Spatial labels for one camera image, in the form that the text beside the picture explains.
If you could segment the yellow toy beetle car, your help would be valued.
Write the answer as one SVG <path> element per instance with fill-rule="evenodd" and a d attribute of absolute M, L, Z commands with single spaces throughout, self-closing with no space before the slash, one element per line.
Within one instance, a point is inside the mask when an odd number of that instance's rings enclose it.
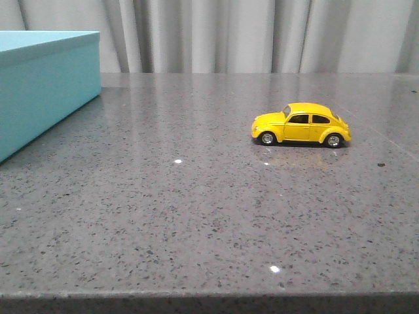
<path fill-rule="evenodd" d="M 325 105 L 307 102 L 289 103 L 282 111 L 257 116 L 251 136 L 266 146 L 292 141 L 340 148 L 352 140 L 350 127 L 343 118 Z"/>

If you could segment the light blue open box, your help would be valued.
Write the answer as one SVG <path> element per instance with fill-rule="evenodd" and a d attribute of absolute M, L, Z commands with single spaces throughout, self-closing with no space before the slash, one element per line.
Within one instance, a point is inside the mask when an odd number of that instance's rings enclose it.
<path fill-rule="evenodd" d="M 1 159 L 101 92 L 97 31 L 1 32 Z"/>

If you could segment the grey pleated curtain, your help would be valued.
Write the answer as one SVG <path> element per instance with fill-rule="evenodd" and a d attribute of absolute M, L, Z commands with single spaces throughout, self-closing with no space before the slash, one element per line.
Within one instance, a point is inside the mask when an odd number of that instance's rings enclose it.
<path fill-rule="evenodd" d="M 99 31 L 105 73 L 418 72 L 417 1 L 2 1 L 3 31 Z"/>

